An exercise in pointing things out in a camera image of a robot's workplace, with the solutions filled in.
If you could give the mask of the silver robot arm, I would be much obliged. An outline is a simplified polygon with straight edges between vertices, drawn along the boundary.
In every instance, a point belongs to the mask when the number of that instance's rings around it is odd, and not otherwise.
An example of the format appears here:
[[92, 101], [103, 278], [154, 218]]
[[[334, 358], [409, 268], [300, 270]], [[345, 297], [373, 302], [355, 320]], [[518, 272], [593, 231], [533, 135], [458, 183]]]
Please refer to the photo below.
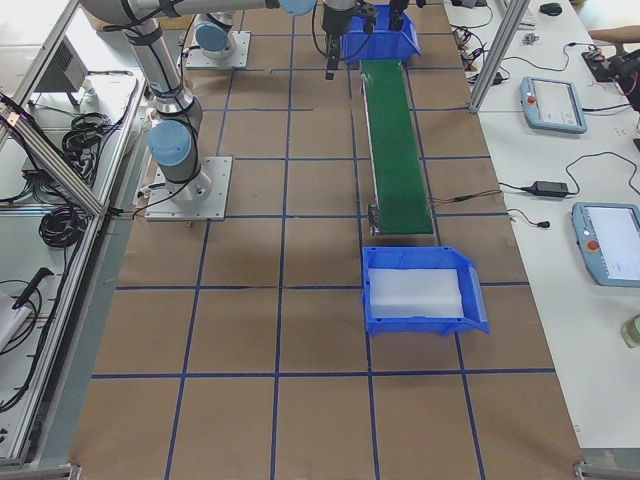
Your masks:
[[164, 175], [167, 200], [191, 206], [211, 195], [213, 179], [205, 172], [198, 153], [202, 107], [185, 86], [160, 26], [161, 17], [196, 15], [204, 22], [195, 36], [202, 49], [223, 51], [230, 44], [233, 23], [226, 14], [238, 10], [282, 9], [293, 16], [314, 10], [315, 1], [83, 1], [92, 16], [128, 40], [155, 97], [160, 122], [148, 136], [148, 147]]
[[[322, 30], [326, 46], [320, 53], [347, 63], [361, 60], [406, 61], [419, 55], [415, 26], [406, 9], [407, 1], [374, 5], [368, 1], [324, 1]], [[237, 50], [233, 15], [203, 14], [196, 20], [194, 40], [203, 53], [226, 58]]]

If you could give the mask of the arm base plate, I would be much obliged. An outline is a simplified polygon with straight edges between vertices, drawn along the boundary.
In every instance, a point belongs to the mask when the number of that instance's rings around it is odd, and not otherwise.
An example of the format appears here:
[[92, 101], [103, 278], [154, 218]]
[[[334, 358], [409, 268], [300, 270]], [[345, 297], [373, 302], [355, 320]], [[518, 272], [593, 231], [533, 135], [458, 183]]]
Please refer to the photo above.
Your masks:
[[245, 69], [251, 33], [249, 31], [231, 31], [230, 35], [231, 48], [217, 52], [201, 49], [196, 38], [193, 38], [186, 60], [186, 68], [190, 70]]
[[176, 196], [177, 184], [167, 183], [159, 167], [155, 172], [155, 183], [161, 188], [150, 193], [150, 206], [143, 211], [149, 221], [222, 221], [225, 218], [233, 158], [200, 157], [201, 171]]

